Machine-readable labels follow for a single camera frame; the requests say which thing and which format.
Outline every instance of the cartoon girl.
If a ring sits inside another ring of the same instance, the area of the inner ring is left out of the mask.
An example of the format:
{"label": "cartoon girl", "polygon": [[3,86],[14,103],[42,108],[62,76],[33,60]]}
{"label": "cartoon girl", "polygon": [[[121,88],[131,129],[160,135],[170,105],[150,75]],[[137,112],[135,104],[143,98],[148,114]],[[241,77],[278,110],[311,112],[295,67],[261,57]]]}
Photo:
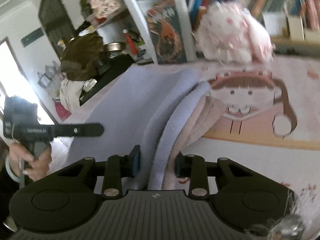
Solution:
{"label": "cartoon girl", "polygon": [[268,71],[232,71],[209,81],[211,95],[226,112],[215,123],[221,133],[284,138],[297,127],[283,81]]}

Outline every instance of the bright light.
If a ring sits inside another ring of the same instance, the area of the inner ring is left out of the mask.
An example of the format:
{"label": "bright light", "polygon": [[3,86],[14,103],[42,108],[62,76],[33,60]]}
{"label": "bright light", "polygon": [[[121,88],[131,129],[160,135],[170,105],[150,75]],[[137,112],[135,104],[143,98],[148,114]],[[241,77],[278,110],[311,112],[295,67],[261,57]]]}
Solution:
{"label": "bright light", "polygon": [[54,124],[46,111],[39,103],[39,99],[28,81],[21,75],[18,66],[9,50],[6,42],[0,45],[0,82],[4,86],[9,97],[19,96],[30,103],[38,105],[38,117],[41,124]]}

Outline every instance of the person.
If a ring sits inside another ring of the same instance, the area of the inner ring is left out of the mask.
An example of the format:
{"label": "person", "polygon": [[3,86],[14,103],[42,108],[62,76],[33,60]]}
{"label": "person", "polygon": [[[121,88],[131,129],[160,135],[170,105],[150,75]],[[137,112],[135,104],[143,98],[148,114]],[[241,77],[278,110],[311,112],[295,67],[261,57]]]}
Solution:
{"label": "person", "polygon": [[39,159],[34,159],[32,154],[22,145],[13,143],[9,147],[9,155],[5,163],[0,160],[0,239],[9,238],[13,232],[3,222],[9,217],[9,202],[13,194],[19,190],[20,168],[19,162],[23,159],[29,163],[29,169],[23,173],[33,181],[45,177],[51,162],[51,145],[41,154]]}

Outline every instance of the plush toy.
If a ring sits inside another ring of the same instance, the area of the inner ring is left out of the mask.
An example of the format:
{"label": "plush toy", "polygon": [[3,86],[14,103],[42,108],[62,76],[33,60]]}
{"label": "plush toy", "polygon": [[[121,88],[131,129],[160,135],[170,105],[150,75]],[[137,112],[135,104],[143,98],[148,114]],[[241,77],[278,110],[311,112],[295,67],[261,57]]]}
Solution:
{"label": "plush toy", "polygon": [[208,60],[241,64],[272,59],[265,28],[237,3],[215,3],[203,16],[195,38]]}

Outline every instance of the window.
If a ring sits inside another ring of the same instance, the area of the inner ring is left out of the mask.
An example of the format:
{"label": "window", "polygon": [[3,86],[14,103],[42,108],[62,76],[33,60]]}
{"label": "window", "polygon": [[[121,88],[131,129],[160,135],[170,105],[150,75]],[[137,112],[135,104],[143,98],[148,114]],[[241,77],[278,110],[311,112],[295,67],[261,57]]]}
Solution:
{"label": "window", "polygon": [[0,117],[1,114],[3,116],[5,96],[19,96],[30,103],[36,103],[40,124],[54,124],[54,118],[49,116],[47,109],[45,111],[31,85],[22,75],[7,38],[0,41]]}

